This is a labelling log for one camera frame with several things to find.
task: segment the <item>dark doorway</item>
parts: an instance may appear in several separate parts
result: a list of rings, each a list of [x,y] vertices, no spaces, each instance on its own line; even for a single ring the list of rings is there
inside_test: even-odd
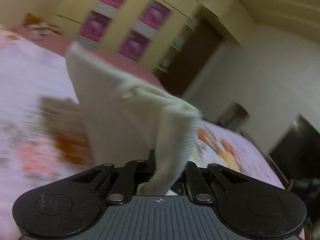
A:
[[[169,65],[168,73],[160,77],[163,87],[172,95],[181,96],[221,40],[221,34],[209,22],[202,20],[181,53]]]

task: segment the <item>bed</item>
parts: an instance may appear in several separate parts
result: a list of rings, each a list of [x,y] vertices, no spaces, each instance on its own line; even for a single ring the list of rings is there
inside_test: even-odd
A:
[[[20,237],[11,214],[19,195],[93,165],[63,57],[70,42],[54,33],[33,37],[21,25],[11,31],[0,30],[1,240]],[[95,53],[119,69],[162,87],[154,75],[138,66],[103,51]],[[60,108],[69,109],[67,119],[61,120]],[[54,123],[48,122],[52,116]],[[71,128],[65,120],[72,120]],[[68,132],[52,133],[57,123]],[[241,135],[203,121],[196,145],[191,160],[200,167],[219,163],[283,188],[264,157]]]

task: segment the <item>white garment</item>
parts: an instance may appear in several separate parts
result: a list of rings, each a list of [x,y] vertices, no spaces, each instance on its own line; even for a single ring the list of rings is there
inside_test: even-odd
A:
[[[195,147],[200,112],[166,91],[114,68],[74,42],[69,77],[84,111],[96,165],[123,166],[156,150],[156,172],[141,189],[164,195]]]

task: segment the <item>television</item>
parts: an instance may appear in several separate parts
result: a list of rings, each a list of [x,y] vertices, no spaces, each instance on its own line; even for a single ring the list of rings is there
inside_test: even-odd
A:
[[[269,156],[287,178],[320,178],[320,134],[301,115]]]

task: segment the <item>metal screw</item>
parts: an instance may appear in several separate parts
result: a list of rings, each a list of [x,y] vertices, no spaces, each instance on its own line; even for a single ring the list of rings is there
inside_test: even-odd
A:
[[[119,202],[119,201],[124,199],[124,196],[121,195],[121,194],[115,193],[115,194],[111,194],[108,197],[108,199],[111,200],[111,201],[114,201],[114,202]]]
[[[209,194],[206,194],[206,193],[198,194],[196,196],[196,198],[197,198],[197,200],[204,201],[204,202],[209,201],[209,200],[212,199],[212,197]]]

